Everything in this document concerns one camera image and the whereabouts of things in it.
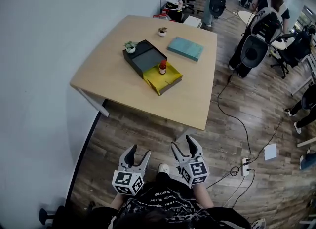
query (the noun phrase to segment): laminate flooring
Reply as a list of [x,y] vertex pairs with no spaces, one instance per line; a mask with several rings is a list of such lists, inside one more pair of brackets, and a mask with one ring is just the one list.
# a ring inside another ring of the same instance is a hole
[[[195,10],[203,9],[204,2],[198,0]],[[224,115],[217,106],[217,96],[232,73],[228,69],[228,61],[246,27],[238,16],[232,14],[239,10],[245,9],[238,6],[236,0],[227,0],[227,9],[223,15],[214,20],[211,28],[203,26],[201,29],[218,34],[216,70],[206,128],[192,135],[203,146],[204,159],[209,165],[207,185],[221,179],[233,166],[240,166],[241,158],[249,156],[243,126]],[[203,13],[193,16],[202,18]],[[316,136],[316,123],[302,128],[302,134],[298,135],[293,126],[294,121],[308,112],[300,111],[297,116],[290,118],[283,110],[300,100],[302,92],[291,97],[290,91],[308,76],[309,69],[307,63],[290,68],[290,74],[282,80],[280,70],[270,68],[273,63],[273,59],[266,56],[246,78],[234,75],[219,102],[225,112],[244,122],[252,158],[266,145],[283,119],[270,142],[277,144],[278,157],[264,161],[261,153],[250,165],[256,171],[253,184],[238,200],[235,209],[250,222],[265,218],[268,229],[297,228],[298,222],[306,216],[306,204],[316,183],[314,168],[299,170],[299,158],[308,147],[297,148],[297,143]],[[108,102],[106,108],[110,116],[101,116],[96,125],[71,196],[74,207],[82,214],[90,201],[94,201],[97,206],[111,203],[116,194],[111,185],[113,171],[117,169],[123,151],[134,144],[138,145],[136,161],[146,150],[152,151],[146,180],[154,179],[162,162],[170,165],[172,178],[181,180],[170,143],[183,130],[182,125],[114,102]],[[179,146],[186,150],[187,144],[183,141]],[[251,170],[226,207],[234,204],[236,198],[250,185],[252,178]],[[215,206],[223,206],[242,179],[239,173],[210,187],[208,192]]]

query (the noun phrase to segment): power strip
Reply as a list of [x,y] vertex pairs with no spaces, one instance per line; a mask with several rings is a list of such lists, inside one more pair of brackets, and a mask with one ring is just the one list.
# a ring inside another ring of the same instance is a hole
[[249,175],[249,171],[248,171],[249,165],[245,165],[244,166],[244,164],[247,163],[247,160],[248,160],[248,158],[244,158],[244,159],[241,160],[241,175],[242,176]]

